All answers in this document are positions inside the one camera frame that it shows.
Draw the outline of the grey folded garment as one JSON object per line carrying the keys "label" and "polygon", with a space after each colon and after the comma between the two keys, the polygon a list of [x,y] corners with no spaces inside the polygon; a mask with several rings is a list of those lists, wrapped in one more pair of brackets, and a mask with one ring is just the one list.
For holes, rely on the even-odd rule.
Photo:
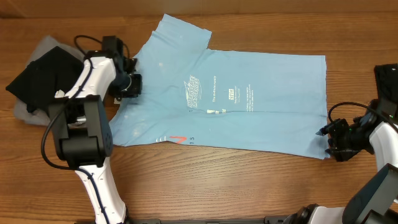
{"label": "grey folded garment", "polygon": [[[43,56],[45,53],[47,53],[54,47],[60,47],[61,49],[65,50],[66,52],[70,53],[72,56],[80,60],[81,62],[83,61],[84,56],[78,49],[71,47],[67,44],[60,43],[50,35],[46,35],[38,43],[35,50],[31,53],[30,58],[25,63],[25,66],[27,67],[31,62],[39,59],[41,56]],[[50,122],[48,115],[40,109],[37,109],[32,113],[29,113],[27,111],[27,105],[18,98],[16,98],[13,114],[15,118],[23,120],[27,124],[47,126]]]}

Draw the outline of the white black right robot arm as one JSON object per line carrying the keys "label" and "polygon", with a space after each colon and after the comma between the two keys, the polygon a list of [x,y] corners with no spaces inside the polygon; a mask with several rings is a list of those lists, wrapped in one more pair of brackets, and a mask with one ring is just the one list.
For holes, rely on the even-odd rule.
{"label": "white black right robot arm", "polygon": [[347,162],[359,153],[373,158],[373,176],[342,207],[310,204],[284,219],[284,223],[397,223],[397,103],[372,100],[351,124],[330,119],[319,130],[329,137],[329,155]]}

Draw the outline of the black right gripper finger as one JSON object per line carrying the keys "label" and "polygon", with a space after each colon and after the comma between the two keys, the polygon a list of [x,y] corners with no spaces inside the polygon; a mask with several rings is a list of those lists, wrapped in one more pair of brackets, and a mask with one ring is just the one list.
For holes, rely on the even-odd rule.
{"label": "black right gripper finger", "polygon": [[325,136],[327,134],[330,134],[334,130],[334,123],[329,123],[325,125],[324,127],[320,128],[317,132],[316,135],[318,136]]}
{"label": "black right gripper finger", "polygon": [[351,149],[339,150],[337,148],[329,148],[326,149],[325,152],[329,154],[331,157],[333,157],[337,162],[348,161],[359,153],[359,151]]}

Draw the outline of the black folded garment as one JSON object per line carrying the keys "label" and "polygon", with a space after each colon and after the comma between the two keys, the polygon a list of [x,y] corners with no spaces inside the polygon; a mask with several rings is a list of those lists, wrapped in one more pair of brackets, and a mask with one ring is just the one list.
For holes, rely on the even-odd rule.
{"label": "black folded garment", "polygon": [[6,90],[26,104],[33,113],[48,111],[58,90],[68,92],[83,70],[83,62],[60,47],[54,47],[34,60],[20,73]]}

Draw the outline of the black garment pile at right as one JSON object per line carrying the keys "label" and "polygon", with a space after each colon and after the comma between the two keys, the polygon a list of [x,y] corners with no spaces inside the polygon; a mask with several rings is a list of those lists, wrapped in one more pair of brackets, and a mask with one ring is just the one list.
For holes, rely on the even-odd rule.
{"label": "black garment pile at right", "polygon": [[397,64],[376,65],[374,67],[377,95],[397,103],[398,76]]}

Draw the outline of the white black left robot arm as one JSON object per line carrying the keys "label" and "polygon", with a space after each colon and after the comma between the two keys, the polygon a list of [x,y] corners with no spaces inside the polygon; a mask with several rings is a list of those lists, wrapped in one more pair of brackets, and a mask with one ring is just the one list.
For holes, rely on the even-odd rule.
{"label": "white black left robot arm", "polygon": [[84,68],[66,93],[56,92],[49,106],[50,122],[41,140],[44,161],[74,171],[85,186],[95,223],[131,223],[111,172],[113,137],[104,108],[107,95],[136,98],[142,91],[137,60],[115,36],[104,36],[100,50],[84,55]]}

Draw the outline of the light blue t-shirt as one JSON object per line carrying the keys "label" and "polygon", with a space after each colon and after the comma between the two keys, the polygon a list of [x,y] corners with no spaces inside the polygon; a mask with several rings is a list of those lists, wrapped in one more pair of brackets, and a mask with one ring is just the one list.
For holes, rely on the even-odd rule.
{"label": "light blue t-shirt", "polygon": [[211,50],[211,32],[165,15],[137,53],[142,93],[110,121],[113,143],[327,158],[326,59]]}

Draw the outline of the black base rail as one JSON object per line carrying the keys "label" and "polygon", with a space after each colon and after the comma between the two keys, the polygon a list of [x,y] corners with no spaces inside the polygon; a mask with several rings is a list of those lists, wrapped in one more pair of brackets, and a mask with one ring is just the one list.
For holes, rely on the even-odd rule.
{"label": "black base rail", "polygon": [[268,216],[264,218],[250,219],[209,219],[209,220],[160,220],[132,219],[126,220],[127,224],[299,224],[296,214],[289,216]]}

